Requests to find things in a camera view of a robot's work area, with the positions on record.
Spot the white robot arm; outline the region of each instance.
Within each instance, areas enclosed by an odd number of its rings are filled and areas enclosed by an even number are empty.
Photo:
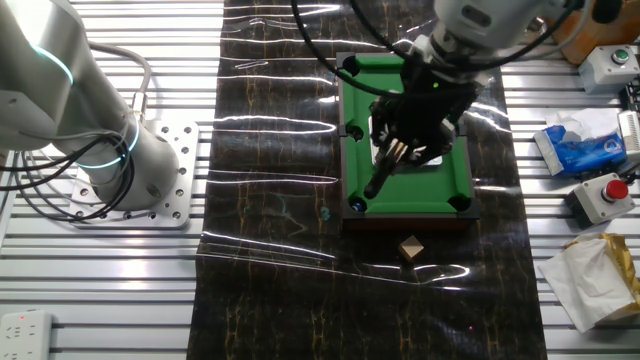
[[[65,154],[94,138],[122,133],[135,166],[118,210],[148,209],[174,185],[175,152],[141,124],[96,64],[82,21],[67,0],[0,0],[0,147],[32,150],[53,145]],[[122,165],[112,145],[77,161],[103,200],[112,199]]]

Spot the metal mounting plate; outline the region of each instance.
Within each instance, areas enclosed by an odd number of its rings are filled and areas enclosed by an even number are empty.
[[[145,125],[147,129],[155,132],[171,145],[178,156],[178,169],[185,169],[186,172],[178,174],[169,194],[152,208],[141,211],[111,211],[104,219],[73,223],[77,228],[176,229],[189,223],[199,136],[198,125],[192,121],[181,121],[178,125],[175,122],[161,120],[148,121]],[[191,151],[184,154],[182,149],[185,147]],[[78,170],[78,178],[89,181],[88,175],[82,170]],[[80,181],[76,181],[71,197],[83,202],[100,201],[91,186]],[[90,214],[98,208],[98,205],[90,206],[72,202],[69,212],[77,214],[81,211],[84,214]]]

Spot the small wooden cube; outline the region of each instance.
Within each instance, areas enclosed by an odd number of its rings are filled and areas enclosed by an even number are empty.
[[[418,256],[418,254],[422,250],[424,250],[424,246],[420,244],[415,236],[411,236],[410,238],[402,242],[402,244],[400,244],[398,250],[400,250],[404,258],[407,259],[408,262],[413,262],[413,259],[415,259],[415,257]]]

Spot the electrical outlet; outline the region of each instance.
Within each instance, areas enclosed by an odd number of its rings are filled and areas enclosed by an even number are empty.
[[[41,310],[6,314],[0,319],[0,360],[47,360],[51,314]]]

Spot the tissue box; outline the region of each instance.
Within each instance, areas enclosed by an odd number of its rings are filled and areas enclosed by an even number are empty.
[[[624,236],[578,236],[540,271],[581,333],[640,314],[640,282]]]
[[[610,109],[558,113],[533,138],[553,176],[577,176],[625,162],[617,116]]]

